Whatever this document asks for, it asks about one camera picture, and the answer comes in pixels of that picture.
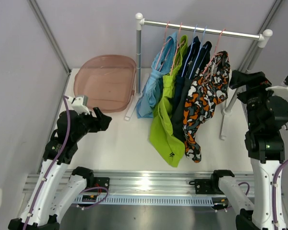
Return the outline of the orange camouflage shorts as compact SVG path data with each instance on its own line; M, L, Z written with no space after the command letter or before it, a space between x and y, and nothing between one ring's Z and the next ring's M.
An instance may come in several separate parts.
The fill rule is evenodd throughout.
M228 98L230 71L228 52L216 53L199 76L194 78L187 93L182 126L185 155L195 163L202 160L196 133L201 124L214 116L216 106Z

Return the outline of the blue hanger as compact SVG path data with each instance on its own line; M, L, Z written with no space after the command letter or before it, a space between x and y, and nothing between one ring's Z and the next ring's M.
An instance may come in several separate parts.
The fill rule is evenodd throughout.
M195 64L196 64L196 62L197 62L197 59L198 59L198 57L199 57L199 55L200 55L200 52L201 52L201 49L202 49L202 47L203 47L203 40L204 40L204 35L205 35L205 32L206 32L206 29L207 29L207 26L206 26L205 29L204 29L204 32L203 32L203 35L202 35L202 38L201 38L201 43L200 43L199 51L198 51L198 53L197 53L196 59L195 59L194 62L193 62L192 70L191 70L191 72L190 72L190 74L189 74L189 79L190 79L190 80L192 79L192 74L193 74L193 71L194 71L194 68L195 68Z
M185 69L186 69L186 65L187 65L187 63L188 63L188 59L189 59L189 57L190 57L190 55L191 55L191 52L192 52L192 47L193 47L193 44L194 44L194 38L195 38L195 33L196 33L197 26L198 26L198 25L195 26L195 29L194 29L193 35L192 35L192 40L191 40L191 43L190 43L190 45L189 45L189 47L188 47L188 51L187 51L186 58L185 58L184 61L183 61L183 65L182 65L182 66L183 66L183 69L182 69L182 73L181 73L181 77L182 77L182 78L184 77L184 72L185 72Z

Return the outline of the light blue shorts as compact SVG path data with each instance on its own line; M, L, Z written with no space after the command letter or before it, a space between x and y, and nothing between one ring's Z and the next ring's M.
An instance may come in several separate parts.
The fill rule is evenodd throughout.
M174 32L166 38L160 62L155 69L159 53L151 65L151 73L145 84L143 96L136 106L138 118L152 118L163 91L163 76L169 74L177 45L178 33Z

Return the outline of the lime green shorts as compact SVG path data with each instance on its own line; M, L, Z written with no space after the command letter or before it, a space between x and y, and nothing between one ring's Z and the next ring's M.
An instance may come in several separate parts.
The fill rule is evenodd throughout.
M177 167L184 155L184 144L174 137L171 122L173 99L175 94L175 80L181 66L183 56L187 53L188 37L183 35L179 48L174 55L174 67L170 67L168 74L163 76L163 92L154 110L154 118L150 127L149 141L165 162Z

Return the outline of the dark grey shorts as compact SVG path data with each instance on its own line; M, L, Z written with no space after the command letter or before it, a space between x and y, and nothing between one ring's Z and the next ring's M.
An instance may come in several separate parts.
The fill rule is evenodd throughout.
M191 80L189 79L189 74L191 72L193 62L196 59L197 55L194 56L192 61L189 62L188 72L184 78L185 81L184 81L184 86L182 88L181 99L179 101L177 109L175 110L174 113L172 113L172 116L170 119L172 123L172 128L173 128L173 136L182 142L185 140L185 135L183 131L183 111L184 111L185 101L188 95L188 91L189 91L189 88L191 86L191 83L194 77L197 76L198 72L203 70L205 65L208 63L209 58L210 58L211 48L212 48L211 42L207 41L204 43L201 49L200 55L195 64L195 68L194 68Z

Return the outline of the navy blue shorts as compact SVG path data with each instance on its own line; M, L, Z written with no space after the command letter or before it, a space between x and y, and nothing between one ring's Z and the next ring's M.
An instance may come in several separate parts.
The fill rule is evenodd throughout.
M178 73L176 75L176 79L175 79L175 92L174 92L174 97L172 99L172 113L174 113L175 110L178 107L179 101L181 99L182 88L184 86L184 81L185 81L184 78L185 78L185 76L186 76L186 74L188 72L189 62L192 61L194 56L197 55L197 53L199 51L200 43L201 42L200 42L198 36L196 36L194 38L194 44L193 44L193 47L192 47L192 52L191 52L191 55L190 55L190 57L188 59L188 63L186 65L186 69L185 69L183 78L181 77L181 73L182 73L182 69L183 69L182 65L183 65L184 59L186 58L188 48L187 48L186 53L182 56L182 65L181 65L181 68L179 69L179 71L178 71Z

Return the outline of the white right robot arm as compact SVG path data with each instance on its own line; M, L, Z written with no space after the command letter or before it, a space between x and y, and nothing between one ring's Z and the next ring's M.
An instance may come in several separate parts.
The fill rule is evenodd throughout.
M231 89L244 86L237 98L246 105L248 131L245 146L254 176L254 201L250 201L230 170L215 170L210 189L223 193L236 212L239 230L284 230L281 173L288 164L280 129L288 122L288 76L273 86L263 72L233 71Z

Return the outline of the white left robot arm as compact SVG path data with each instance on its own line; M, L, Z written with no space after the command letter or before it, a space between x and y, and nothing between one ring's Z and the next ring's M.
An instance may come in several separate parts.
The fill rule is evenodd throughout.
M40 175L32 196L18 218L10 220L10 230L58 230L75 198L81 192L98 190L94 172L76 167L67 185L57 192L60 181L78 150L78 142L88 133L106 131L112 118L99 108L89 113L65 110L60 113L57 128L45 146Z

